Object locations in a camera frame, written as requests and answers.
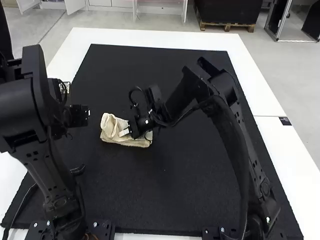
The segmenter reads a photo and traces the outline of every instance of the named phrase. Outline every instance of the floor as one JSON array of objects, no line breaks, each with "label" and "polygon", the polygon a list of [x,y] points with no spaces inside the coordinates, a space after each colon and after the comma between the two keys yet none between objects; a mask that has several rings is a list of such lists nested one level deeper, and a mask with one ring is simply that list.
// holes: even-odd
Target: floor
[{"label": "floor", "polygon": [[[174,15],[142,14],[134,23],[132,13],[122,12],[78,11],[67,15],[64,10],[32,9],[21,16],[17,8],[6,8],[5,13],[14,55],[21,56],[22,46],[40,43],[47,65],[73,27],[200,32],[192,8],[186,24]],[[305,38],[299,30],[298,17],[291,14],[281,38]],[[320,43],[274,42],[264,31],[266,19],[267,13],[262,12],[254,33],[241,28],[232,28],[231,32],[242,38],[320,169]],[[223,30],[217,27],[206,32]]]}]

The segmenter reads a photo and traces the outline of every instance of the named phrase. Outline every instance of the table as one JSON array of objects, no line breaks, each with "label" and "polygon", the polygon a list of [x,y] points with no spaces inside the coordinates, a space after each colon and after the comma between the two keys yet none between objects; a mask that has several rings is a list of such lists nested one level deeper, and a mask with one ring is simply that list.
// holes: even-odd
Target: table
[{"label": "table", "polygon": [[[73,28],[47,68],[51,78],[74,79],[90,44],[227,51],[260,130],[274,168],[305,240],[318,239],[320,172],[238,34]],[[0,218],[3,218],[26,169],[8,153],[0,154]],[[23,240],[28,230],[12,229],[9,239]],[[199,240],[199,237],[119,234],[116,240]]]}]

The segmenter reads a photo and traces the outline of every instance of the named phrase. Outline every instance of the beige cloth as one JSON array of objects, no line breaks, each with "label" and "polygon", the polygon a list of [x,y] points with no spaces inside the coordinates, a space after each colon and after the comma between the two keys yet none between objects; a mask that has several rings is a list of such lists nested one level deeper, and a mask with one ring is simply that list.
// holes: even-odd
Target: beige cloth
[{"label": "beige cloth", "polygon": [[100,138],[107,143],[120,144],[131,147],[147,148],[152,143],[153,133],[147,132],[143,136],[133,139],[130,134],[119,136],[119,132],[128,127],[128,121],[116,117],[111,113],[104,113],[100,123],[102,132]]}]

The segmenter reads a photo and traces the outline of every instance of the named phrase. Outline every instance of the wooden pallet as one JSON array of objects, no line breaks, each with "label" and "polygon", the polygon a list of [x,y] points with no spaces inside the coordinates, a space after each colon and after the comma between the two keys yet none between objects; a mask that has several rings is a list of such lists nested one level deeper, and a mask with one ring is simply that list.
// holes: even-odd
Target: wooden pallet
[{"label": "wooden pallet", "polygon": [[255,24],[241,24],[241,23],[223,23],[223,22],[205,22],[201,20],[200,13],[194,4],[195,15],[199,23],[199,27],[201,31],[206,30],[206,26],[224,26],[224,31],[229,32],[231,27],[245,27],[247,28],[249,33],[253,33],[255,31]]}]

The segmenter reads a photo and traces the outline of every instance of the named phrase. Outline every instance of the white cabinet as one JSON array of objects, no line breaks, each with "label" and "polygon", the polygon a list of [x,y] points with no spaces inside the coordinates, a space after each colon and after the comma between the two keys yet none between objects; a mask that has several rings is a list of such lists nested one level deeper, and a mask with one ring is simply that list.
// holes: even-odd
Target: white cabinet
[{"label": "white cabinet", "polygon": [[186,22],[188,0],[16,0],[21,14],[40,5],[42,9],[66,9],[68,15],[78,10],[131,12],[135,21],[140,13],[180,15]]},{"label": "white cabinet", "polygon": [[16,0],[21,14],[40,5],[45,9],[66,9],[68,15],[86,7],[86,0],[42,1],[42,0]]}]

